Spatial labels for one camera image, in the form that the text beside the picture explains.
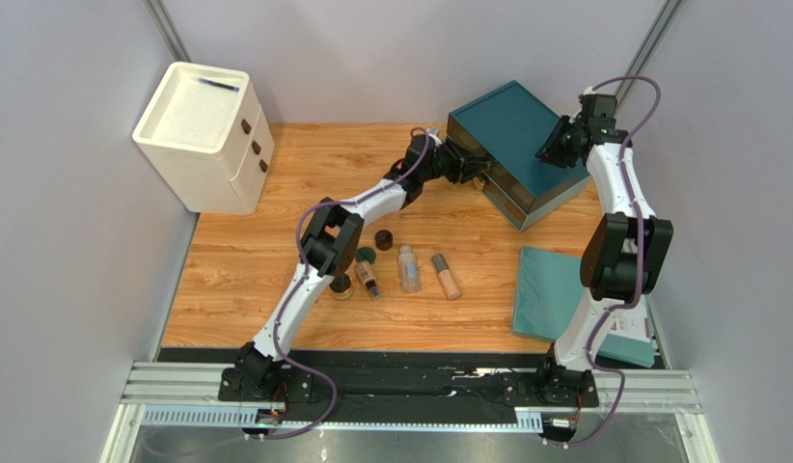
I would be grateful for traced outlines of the clear plastic bottle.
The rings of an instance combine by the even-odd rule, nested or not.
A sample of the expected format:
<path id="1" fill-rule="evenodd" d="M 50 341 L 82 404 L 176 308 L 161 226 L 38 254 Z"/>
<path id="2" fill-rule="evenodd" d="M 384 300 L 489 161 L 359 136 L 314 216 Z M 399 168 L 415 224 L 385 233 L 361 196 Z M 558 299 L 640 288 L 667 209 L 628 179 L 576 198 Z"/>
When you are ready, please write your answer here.
<path id="1" fill-rule="evenodd" d="M 419 292 L 422 289 L 419 265 L 416 254 L 410 245 L 400 247 L 397 261 L 401 289 L 405 293 Z"/>

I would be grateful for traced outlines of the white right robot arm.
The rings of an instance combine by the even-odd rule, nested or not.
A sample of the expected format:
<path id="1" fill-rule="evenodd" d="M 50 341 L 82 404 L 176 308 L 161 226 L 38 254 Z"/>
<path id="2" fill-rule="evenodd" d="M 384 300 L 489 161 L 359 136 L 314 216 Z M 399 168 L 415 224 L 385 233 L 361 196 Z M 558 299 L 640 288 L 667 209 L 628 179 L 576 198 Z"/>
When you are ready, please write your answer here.
<path id="1" fill-rule="evenodd" d="M 657 218 L 643 195 L 632 135 L 615 125 L 616 98 L 587 91 L 579 101 L 579 113 L 561 117 L 537 154 L 559 168 L 583 163 L 603 211 L 581 259 L 580 303 L 537 372 L 537 394 L 549 404 L 578 400 L 588 390 L 602 342 L 655 287 L 673 236 L 672 223 Z"/>

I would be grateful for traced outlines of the brown foundation bottle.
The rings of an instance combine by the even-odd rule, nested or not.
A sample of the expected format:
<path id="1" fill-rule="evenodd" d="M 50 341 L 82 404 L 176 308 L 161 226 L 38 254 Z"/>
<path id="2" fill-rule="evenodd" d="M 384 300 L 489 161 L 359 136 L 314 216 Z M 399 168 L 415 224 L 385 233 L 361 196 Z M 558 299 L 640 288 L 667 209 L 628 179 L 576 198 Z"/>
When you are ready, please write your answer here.
<path id="1" fill-rule="evenodd" d="M 372 265 L 367 260 L 360 260 L 356 264 L 357 276 L 372 300 L 381 298 L 381 291 L 376 280 Z"/>

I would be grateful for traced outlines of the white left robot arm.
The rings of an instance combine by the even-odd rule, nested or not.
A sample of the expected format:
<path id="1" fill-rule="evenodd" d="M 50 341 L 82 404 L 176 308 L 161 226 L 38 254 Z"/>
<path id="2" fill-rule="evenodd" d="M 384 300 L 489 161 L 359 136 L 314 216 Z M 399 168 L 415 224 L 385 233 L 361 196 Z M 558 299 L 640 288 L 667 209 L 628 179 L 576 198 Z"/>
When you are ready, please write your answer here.
<path id="1" fill-rule="evenodd" d="M 269 400 L 282 389 L 282 369 L 291 344 L 320 295 L 354 263 L 364 228 L 416 201 L 424 185 L 444 178 L 465 183 L 486 173 L 491 160 L 415 127 L 402 158 L 363 193 L 345 200 L 324 198 L 299 219 L 299 257 L 291 283 L 265 325 L 224 369 L 222 401 Z"/>

